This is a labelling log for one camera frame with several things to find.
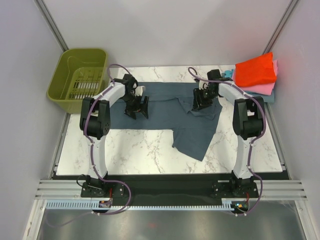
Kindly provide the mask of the slate blue t shirt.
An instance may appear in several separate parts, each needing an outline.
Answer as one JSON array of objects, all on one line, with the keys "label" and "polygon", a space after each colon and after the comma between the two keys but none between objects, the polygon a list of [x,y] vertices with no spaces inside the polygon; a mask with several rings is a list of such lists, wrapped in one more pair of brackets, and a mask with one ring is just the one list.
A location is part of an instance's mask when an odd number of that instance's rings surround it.
[{"label": "slate blue t shirt", "polygon": [[218,99],[212,105],[193,110],[195,82],[144,82],[149,97],[148,116],[136,119],[125,115],[125,102],[118,100],[110,108],[110,126],[117,130],[172,130],[173,144],[179,152],[202,161],[216,133],[223,109]]}]

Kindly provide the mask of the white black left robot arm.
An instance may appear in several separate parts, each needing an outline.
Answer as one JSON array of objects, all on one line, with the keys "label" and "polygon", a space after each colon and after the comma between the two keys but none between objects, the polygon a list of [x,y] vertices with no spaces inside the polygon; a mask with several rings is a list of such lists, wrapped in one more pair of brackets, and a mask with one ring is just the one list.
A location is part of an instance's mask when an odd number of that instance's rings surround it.
[{"label": "white black left robot arm", "polygon": [[121,100],[125,103],[124,114],[133,120],[137,114],[149,118],[149,97],[144,96],[146,87],[139,85],[131,74],[114,79],[101,93],[82,100],[79,127],[87,138],[90,151],[88,175],[99,180],[92,185],[92,191],[99,197],[110,191],[105,156],[106,136],[111,129],[111,107]]}]

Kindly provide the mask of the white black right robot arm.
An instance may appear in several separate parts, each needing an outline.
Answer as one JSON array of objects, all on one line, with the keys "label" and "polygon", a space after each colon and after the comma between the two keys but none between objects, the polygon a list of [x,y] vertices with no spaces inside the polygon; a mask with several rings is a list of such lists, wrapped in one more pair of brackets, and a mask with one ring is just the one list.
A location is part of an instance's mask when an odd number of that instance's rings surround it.
[{"label": "white black right robot arm", "polygon": [[213,79],[199,77],[193,67],[189,67],[188,72],[198,80],[198,87],[193,90],[194,111],[211,106],[217,97],[225,98],[233,106],[232,127],[237,135],[237,154],[229,191],[240,197],[255,175],[251,167],[254,143],[266,132],[264,100],[245,93],[231,78],[221,77],[219,70],[207,73]]}]

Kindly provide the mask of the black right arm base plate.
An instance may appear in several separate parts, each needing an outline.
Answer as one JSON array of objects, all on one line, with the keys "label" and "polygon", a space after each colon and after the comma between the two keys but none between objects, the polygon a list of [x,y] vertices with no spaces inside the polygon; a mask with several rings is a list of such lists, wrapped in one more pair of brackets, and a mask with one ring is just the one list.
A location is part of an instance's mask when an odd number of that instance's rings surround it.
[{"label": "black right arm base plate", "polygon": [[212,185],[213,197],[222,198],[257,198],[259,196],[258,188],[255,182],[248,184],[236,184],[228,182],[214,182]]}]

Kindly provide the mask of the olive green plastic basket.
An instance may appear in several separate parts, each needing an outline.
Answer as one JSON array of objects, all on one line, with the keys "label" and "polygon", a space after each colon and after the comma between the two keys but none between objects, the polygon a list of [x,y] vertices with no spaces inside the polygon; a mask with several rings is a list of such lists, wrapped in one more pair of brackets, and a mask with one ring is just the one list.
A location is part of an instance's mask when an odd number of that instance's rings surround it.
[{"label": "olive green plastic basket", "polygon": [[108,83],[108,54],[100,48],[72,48],[65,51],[47,89],[47,97],[68,114],[79,114],[82,100],[94,97]]}]

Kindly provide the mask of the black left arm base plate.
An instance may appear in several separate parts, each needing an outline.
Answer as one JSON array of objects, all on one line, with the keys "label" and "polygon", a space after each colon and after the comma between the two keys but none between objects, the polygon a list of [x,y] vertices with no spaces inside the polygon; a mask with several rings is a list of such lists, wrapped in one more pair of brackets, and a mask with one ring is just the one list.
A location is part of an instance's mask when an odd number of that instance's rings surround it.
[{"label": "black left arm base plate", "polygon": [[82,185],[82,198],[124,198],[129,196],[127,188],[116,182],[96,182]]}]

